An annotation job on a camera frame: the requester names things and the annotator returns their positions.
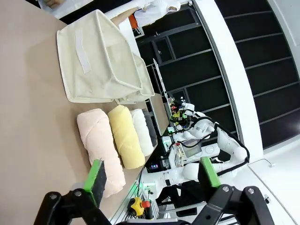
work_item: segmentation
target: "gray towel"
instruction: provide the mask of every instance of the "gray towel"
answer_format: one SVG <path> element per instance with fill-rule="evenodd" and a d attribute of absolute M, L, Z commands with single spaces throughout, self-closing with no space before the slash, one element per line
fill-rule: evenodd
<path fill-rule="evenodd" d="M 152 123 L 152 119 L 150 117 L 150 114 L 147 109 L 142 109 L 142 112 L 144 113 L 146 124 L 149 130 L 152 146 L 155 147 L 158 143 L 158 137 L 156 136 L 156 132 Z"/>

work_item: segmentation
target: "rolled towel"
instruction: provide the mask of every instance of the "rolled towel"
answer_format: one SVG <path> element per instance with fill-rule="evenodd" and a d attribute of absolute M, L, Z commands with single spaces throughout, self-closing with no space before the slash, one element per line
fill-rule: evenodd
<path fill-rule="evenodd" d="M 144 165 L 145 157 L 128 108 L 118 105 L 107 115 L 125 168 L 135 169 Z"/>
<path fill-rule="evenodd" d="M 113 144 L 113 134 L 108 116 L 101 109 L 94 109 L 77 116 L 80 137 L 88 151 L 90 164 L 95 159 L 104 161 L 106 184 L 103 197 L 118 193 L 126 184 L 123 168 Z"/>
<path fill-rule="evenodd" d="M 158 144 L 158 137 L 156 135 L 152 119 L 151 119 L 150 114 L 147 109 L 142 109 L 142 112 L 144 113 L 144 117 L 145 117 L 146 124 L 147 124 L 148 130 L 149 130 L 150 138 L 152 141 L 152 146 L 154 147 Z"/>
<path fill-rule="evenodd" d="M 146 124 L 144 113 L 141 109 L 135 109 L 130 111 L 132 116 L 133 125 L 135 127 L 137 136 L 139 137 L 139 143 L 144 156 L 150 155 L 154 148 L 152 146 L 149 130 Z"/>

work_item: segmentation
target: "yellow towel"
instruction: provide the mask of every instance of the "yellow towel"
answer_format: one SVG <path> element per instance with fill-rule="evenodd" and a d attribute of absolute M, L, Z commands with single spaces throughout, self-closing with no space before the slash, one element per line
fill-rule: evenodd
<path fill-rule="evenodd" d="M 145 164 L 139 138 L 127 107 L 119 105 L 108 113 L 112 134 L 126 169 L 135 169 Z"/>

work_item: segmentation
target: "display screen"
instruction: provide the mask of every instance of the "display screen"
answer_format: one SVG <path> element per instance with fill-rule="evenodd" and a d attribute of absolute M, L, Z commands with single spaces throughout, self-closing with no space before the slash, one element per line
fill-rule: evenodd
<path fill-rule="evenodd" d="M 193 156 L 193 155 L 195 155 L 195 154 L 197 154 L 197 153 L 199 153 L 199 152 L 202 151 L 200 145 L 197 145 L 197 146 L 195 146 L 193 148 L 185 148 L 184 147 L 183 149 L 184 149 L 184 152 L 185 152 L 187 158 L 190 158 L 191 156 Z"/>

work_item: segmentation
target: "pink towel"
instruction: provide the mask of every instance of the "pink towel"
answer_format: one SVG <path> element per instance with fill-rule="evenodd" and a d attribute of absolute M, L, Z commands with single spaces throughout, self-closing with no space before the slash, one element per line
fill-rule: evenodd
<path fill-rule="evenodd" d="M 83 145 L 89 153 L 90 164 L 95 159 L 104 161 L 107 181 L 103 197 L 121 191 L 126 184 L 125 176 L 113 144 L 108 116 L 101 109 L 90 110 L 77 116 L 77 124 Z"/>

